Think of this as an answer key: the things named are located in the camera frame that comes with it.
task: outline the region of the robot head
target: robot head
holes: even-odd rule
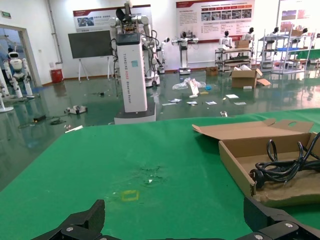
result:
[[[15,52],[15,51],[12,51],[12,52],[9,52],[9,58],[11,59],[16,59],[19,57],[19,53]]]

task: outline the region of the green table surface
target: green table surface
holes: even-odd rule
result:
[[[309,50],[295,51],[291,54],[297,54],[296,59],[307,59]],[[320,49],[311,49],[309,59],[320,59]]]
[[[26,240],[106,203],[103,234],[123,240],[235,239],[251,232],[218,141],[192,129],[266,118],[313,121],[320,109],[91,126],[61,136],[0,192],[0,239]],[[320,229],[320,206],[284,208]]]

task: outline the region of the open cardboard box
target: open cardboard box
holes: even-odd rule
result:
[[[309,148],[316,135],[309,133],[312,122],[276,122],[270,118],[265,121],[192,126],[195,131],[219,140],[220,158],[246,196],[254,197],[271,207],[320,203],[320,173],[316,171],[299,171],[286,184],[266,182],[261,189],[256,188],[256,183],[250,176],[250,171],[255,169],[256,163],[271,161],[267,155],[267,143],[270,139],[276,145],[279,161],[297,159],[297,142],[300,141],[303,146]],[[320,156],[320,141],[316,143],[312,152]]]
[[[232,88],[241,88],[251,86],[253,89],[257,85],[257,78],[261,77],[263,73],[260,71],[260,69],[253,69],[253,70],[233,70],[231,72],[232,77]]]
[[[248,40],[235,41],[234,46],[236,49],[247,49],[249,48],[249,41]]]

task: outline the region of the poster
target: poster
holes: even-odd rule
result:
[[[116,18],[118,7],[97,8],[88,10],[73,11],[75,29],[77,33],[107,31],[110,30],[108,21],[110,18]],[[131,8],[131,15],[147,16],[152,28],[151,5],[137,5]]]
[[[314,33],[319,26],[314,14],[313,0],[281,0],[279,8],[278,27],[281,33],[308,28],[309,33]]]
[[[252,27],[255,0],[200,0],[176,2],[177,37],[182,32],[199,43],[218,42],[229,31],[240,40]]]

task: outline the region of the cardboard box lid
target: cardboard box lid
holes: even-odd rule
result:
[[[235,140],[258,137],[289,136],[308,133],[313,125],[313,122],[308,121],[284,119],[276,122],[275,118],[269,118],[264,121],[251,121],[212,126],[197,126],[193,124],[192,127],[195,131],[218,140]]]
[[[260,69],[254,69],[251,71],[232,71],[231,77],[233,78],[255,78],[256,74],[260,77],[263,75],[263,73],[260,71]]]

